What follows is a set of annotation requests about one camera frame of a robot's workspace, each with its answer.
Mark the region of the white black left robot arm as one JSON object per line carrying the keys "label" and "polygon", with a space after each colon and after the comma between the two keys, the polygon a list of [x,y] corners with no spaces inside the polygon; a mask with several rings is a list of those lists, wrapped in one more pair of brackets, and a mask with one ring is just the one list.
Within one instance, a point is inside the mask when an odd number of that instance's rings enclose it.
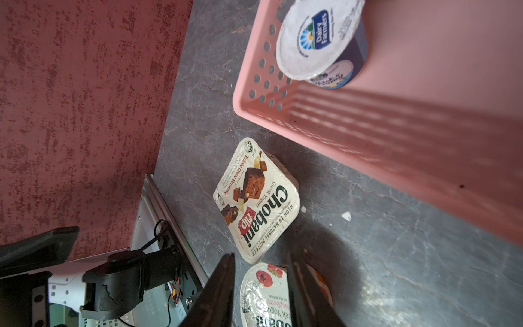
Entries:
{"label": "white black left robot arm", "polygon": [[[57,228],[1,246],[2,326],[49,326],[49,267],[68,259],[79,231],[77,226]],[[111,254],[85,272],[80,313],[97,320],[120,318],[142,302],[146,291],[175,280],[181,261],[175,245],[145,253],[163,236],[159,233],[140,249]]]}

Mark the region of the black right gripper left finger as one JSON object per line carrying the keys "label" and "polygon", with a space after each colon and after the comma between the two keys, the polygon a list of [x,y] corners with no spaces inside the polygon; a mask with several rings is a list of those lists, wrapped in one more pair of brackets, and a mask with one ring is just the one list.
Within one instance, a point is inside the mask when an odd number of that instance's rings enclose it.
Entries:
{"label": "black right gripper left finger", "polygon": [[234,254],[223,255],[180,326],[232,326],[235,275]]}

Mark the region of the pink plastic basket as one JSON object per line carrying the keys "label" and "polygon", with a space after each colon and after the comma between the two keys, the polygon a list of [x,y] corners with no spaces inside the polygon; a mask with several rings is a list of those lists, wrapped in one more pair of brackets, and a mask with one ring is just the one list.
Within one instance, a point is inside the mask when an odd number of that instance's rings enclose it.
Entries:
{"label": "pink plastic basket", "polygon": [[279,71],[281,8],[257,9],[236,114],[522,243],[521,1],[369,1],[369,58],[332,91]]}

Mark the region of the Chobani Flip chocolate yogurt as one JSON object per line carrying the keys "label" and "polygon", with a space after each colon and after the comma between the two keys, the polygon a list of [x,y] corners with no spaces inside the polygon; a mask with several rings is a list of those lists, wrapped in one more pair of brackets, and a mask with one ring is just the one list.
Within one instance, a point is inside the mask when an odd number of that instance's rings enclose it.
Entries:
{"label": "Chobani Flip chocolate yogurt", "polygon": [[238,144],[213,199],[250,264],[260,260],[300,212],[298,181],[252,138]]}

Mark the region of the small Dairy Farmers yogurt cup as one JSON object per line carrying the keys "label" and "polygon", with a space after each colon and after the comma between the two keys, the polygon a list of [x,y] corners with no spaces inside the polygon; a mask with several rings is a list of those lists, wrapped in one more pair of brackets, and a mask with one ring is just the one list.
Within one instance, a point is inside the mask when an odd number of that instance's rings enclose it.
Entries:
{"label": "small Dairy Farmers yogurt cup", "polygon": [[344,87],[369,55],[362,20],[365,0],[295,1],[276,45],[280,70],[323,89]]}

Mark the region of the Chobani raspberry yogurt tub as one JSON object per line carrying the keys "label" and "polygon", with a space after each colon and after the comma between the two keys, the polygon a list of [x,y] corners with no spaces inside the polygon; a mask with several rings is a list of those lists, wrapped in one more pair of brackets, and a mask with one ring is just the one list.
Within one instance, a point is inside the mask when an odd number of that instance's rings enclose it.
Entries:
{"label": "Chobani raspberry yogurt tub", "polygon": [[243,326],[293,326],[287,267],[260,262],[245,274],[241,285]]}

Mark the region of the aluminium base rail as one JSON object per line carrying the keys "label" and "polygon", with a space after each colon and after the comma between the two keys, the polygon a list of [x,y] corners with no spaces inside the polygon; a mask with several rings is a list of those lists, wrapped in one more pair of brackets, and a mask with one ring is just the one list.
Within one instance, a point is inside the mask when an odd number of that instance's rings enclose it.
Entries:
{"label": "aluminium base rail", "polygon": [[179,326],[207,281],[152,176],[130,248],[51,272],[51,326]]}

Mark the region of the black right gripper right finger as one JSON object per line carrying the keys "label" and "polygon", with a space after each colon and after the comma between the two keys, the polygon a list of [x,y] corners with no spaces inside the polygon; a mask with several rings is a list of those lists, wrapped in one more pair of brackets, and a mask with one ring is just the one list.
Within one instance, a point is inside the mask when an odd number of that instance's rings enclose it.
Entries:
{"label": "black right gripper right finger", "polygon": [[287,284],[292,326],[345,327],[330,306],[303,257],[289,253]]}

